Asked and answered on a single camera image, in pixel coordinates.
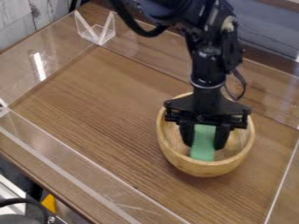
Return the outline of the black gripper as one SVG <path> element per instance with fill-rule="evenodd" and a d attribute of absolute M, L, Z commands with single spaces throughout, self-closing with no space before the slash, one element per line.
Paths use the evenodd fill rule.
<path fill-rule="evenodd" d="M 183 143 L 192 147 L 195 138 L 195 124 L 216 127 L 214 146 L 215 150 L 224 148 L 234 129 L 248 127 L 251 109 L 230 100 L 222 93 L 222 87 L 195 87 L 189 93 L 168 99 L 164 120 L 179 124 Z"/>

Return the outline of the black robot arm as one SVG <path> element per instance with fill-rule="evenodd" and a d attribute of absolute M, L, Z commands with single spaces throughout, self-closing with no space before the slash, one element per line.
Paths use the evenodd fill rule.
<path fill-rule="evenodd" d="M 227 76 L 240 77 L 243 62 L 239 22 L 227 0 L 109 0 L 131 30 L 145 38 L 175 27 L 191 55 L 192 92 L 164 102 L 164 120 L 179 125 L 183 143 L 195 142 L 195 127 L 216 129 L 214 147 L 224 147 L 230 132 L 248 126 L 250 108 L 227 90 Z"/>

